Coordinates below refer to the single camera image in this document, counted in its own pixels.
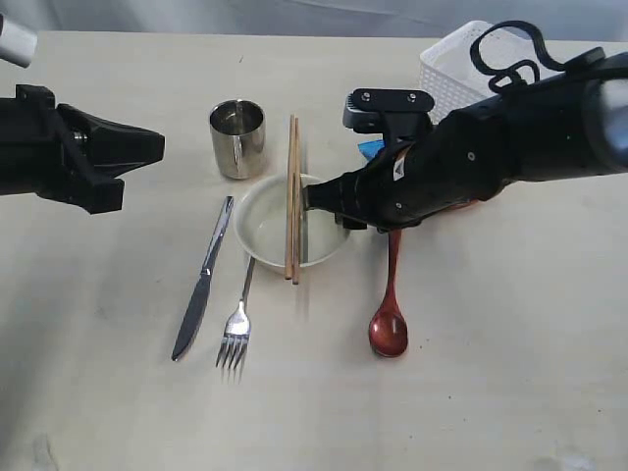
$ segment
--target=white plastic basket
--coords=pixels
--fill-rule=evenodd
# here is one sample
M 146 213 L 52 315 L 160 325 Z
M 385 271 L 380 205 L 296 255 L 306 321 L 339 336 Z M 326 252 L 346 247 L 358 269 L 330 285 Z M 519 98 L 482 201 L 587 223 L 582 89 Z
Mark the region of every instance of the white plastic basket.
M 430 93 L 436 101 L 430 113 L 434 123 L 451 110 L 493 95 L 488 86 L 490 77 L 476 71 L 469 54 L 473 41 L 491 26 L 481 21 L 469 22 L 420 55 L 419 89 Z M 496 69 L 511 66 L 524 58 L 536 58 L 531 40 L 504 29 L 489 34 L 482 41 L 481 52 L 485 62 Z M 539 69 L 541 79 L 555 74 L 541 65 Z M 521 73 L 528 82 L 532 81 L 532 72 L 527 68 Z

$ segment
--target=metal cup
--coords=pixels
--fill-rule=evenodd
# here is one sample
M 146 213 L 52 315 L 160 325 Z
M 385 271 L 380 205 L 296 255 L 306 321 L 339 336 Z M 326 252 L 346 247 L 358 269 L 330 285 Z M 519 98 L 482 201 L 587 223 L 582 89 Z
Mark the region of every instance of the metal cup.
M 266 130 L 258 105 L 246 100 L 221 103 L 209 114 L 209 128 L 221 174 L 244 180 L 264 171 Z

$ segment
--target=red spoon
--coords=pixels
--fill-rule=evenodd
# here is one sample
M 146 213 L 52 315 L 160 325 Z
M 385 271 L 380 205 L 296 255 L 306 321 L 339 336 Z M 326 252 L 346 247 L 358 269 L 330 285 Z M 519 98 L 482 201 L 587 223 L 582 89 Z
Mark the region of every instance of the red spoon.
M 396 303 L 394 279 L 396 260 L 401 243 L 401 230 L 389 233 L 389 280 L 382 305 L 369 325 L 369 342 L 373 350 L 381 356 L 395 358 L 408 347 L 408 328 Z

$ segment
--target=white table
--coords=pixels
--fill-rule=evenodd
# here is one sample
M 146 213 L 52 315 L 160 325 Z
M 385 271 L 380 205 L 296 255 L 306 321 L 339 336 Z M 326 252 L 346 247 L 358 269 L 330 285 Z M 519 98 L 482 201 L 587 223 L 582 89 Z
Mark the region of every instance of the white table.
M 212 105 L 262 105 L 268 175 L 296 113 L 309 172 L 332 178 L 363 164 L 346 94 L 416 86 L 432 43 L 51 32 L 30 69 L 0 64 L 0 96 L 45 84 L 167 137 L 162 163 L 124 177 L 122 212 L 0 198 L 0 469 L 32 469 L 41 433 L 60 471 L 626 469 L 628 176 L 519 183 L 406 231 L 398 361 L 366 337 L 385 237 L 354 234 L 299 288 L 257 270 L 239 383 L 213 366 L 244 271 L 229 232 L 196 343 L 170 360 L 223 198 L 252 184 L 218 174 Z

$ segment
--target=butter knife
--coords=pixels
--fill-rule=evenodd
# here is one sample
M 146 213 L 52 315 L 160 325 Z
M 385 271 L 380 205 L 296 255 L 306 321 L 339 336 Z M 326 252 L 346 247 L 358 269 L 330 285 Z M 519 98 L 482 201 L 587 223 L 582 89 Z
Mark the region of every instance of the butter knife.
M 179 334 L 177 335 L 177 341 L 175 342 L 175 348 L 173 349 L 172 359 L 173 361 L 179 361 L 187 353 L 189 348 L 194 343 L 196 333 L 200 327 L 200 323 L 203 320 L 205 314 L 205 308 L 207 307 L 207 298 L 209 297 L 209 286 L 212 282 L 212 275 L 214 273 L 214 264 L 218 257 L 218 251 L 220 250 L 220 244 L 223 241 L 225 232 L 227 231 L 227 225 L 229 224 L 229 218 L 232 214 L 234 207 L 234 198 L 227 196 L 223 203 L 223 208 L 220 210 L 220 216 L 216 223 L 216 229 L 212 235 L 212 240 L 209 242 L 209 248 L 207 249 L 207 255 L 203 261 L 203 266 L 200 270 L 200 276 L 194 287 L 192 297 L 189 299 L 189 305 L 185 310 L 181 327 L 179 328 Z

